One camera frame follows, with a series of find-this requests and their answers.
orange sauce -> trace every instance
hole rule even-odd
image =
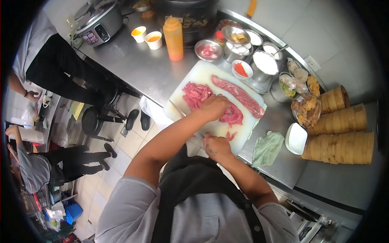
[[[153,41],[157,41],[157,40],[159,40],[159,39],[160,39],[159,36],[153,36],[153,37],[149,38],[147,41],[148,41],[148,42],[153,42]]]
[[[143,32],[140,32],[139,30],[135,29],[131,32],[132,35],[140,35],[142,34]]]

white cutting board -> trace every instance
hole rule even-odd
[[[227,131],[232,135],[234,132],[238,132],[235,138],[230,141],[231,151],[234,155],[237,155],[242,149],[244,143],[249,137],[251,130],[254,128],[254,125],[257,124],[258,119],[255,119],[251,112],[245,108],[235,97],[229,92],[215,86],[211,81],[211,76],[216,75],[220,79],[226,80],[237,86],[241,87],[244,91],[247,92],[258,104],[263,107],[264,102],[262,96],[256,93],[254,90],[250,89],[248,86],[243,84],[241,81],[236,79],[232,74],[220,69],[212,63],[205,61],[198,61],[192,70],[187,74],[187,76],[182,80],[182,82],[175,89],[173,94],[170,96],[170,100],[178,106],[186,115],[191,113],[189,106],[186,104],[182,98],[185,95],[185,92],[182,89],[189,82],[195,84],[208,85],[214,94],[223,94],[226,96],[234,105],[236,105],[243,113],[243,125],[233,125],[231,128],[228,128],[228,123],[221,123],[219,120],[212,121],[205,126],[203,126],[200,131],[205,134],[206,132],[211,132],[214,136],[226,137]],[[173,105],[168,101],[163,108],[163,113],[173,121],[181,119],[181,114],[173,107]]]

stack of white plates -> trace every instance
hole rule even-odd
[[[285,146],[294,154],[303,154],[307,132],[298,123],[293,123],[285,136]]]

yellow paper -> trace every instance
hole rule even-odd
[[[78,101],[73,101],[72,105],[70,106],[70,112],[73,114],[74,119],[76,119],[76,121],[78,120],[78,117],[83,107],[84,103]]]

white flour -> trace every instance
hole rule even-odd
[[[263,50],[266,51],[267,53],[269,53],[270,55],[277,52],[277,50],[274,47],[272,47],[271,45],[264,45]],[[280,56],[278,55],[278,53],[276,55],[274,55],[274,58],[277,60],[280,59]]]
[[[277,62],[268,54],[258,51],[252,56],[255,65],[264,73],[275,75],[278,72]]]
[[[247,34],[250,36],[250,43],[252,45],[261,45],[262,44],[262,39],[254,34],[253,32],[247,31]]]

